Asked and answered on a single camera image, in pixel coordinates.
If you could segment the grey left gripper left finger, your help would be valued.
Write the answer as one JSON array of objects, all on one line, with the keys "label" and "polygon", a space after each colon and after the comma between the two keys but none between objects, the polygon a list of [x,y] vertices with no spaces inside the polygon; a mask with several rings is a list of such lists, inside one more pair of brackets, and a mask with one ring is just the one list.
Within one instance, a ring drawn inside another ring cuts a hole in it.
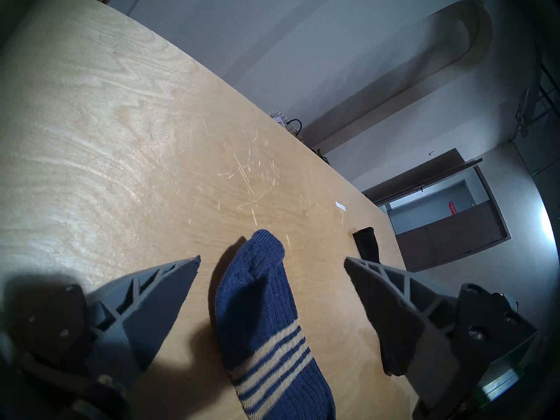
[{"label": "grey left gripper left finger", "polygon": [[68,274],[16,274],[7,283],[7,370],[58,388],[101,376],[131,387],[178,318],[200,262],[143,269],[90,293]]}]

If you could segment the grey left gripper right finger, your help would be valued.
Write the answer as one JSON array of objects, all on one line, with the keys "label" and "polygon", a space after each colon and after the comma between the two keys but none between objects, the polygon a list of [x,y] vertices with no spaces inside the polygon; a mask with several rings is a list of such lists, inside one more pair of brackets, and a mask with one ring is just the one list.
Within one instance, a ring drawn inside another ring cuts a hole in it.
[{"label": "grey left gripper right finger", "polygon": [[458,295],[418,274],[347,257],[388,376],[405,376],[414,414],[477,414],[522,376],[537,335],[507,297],[464,283]]}]

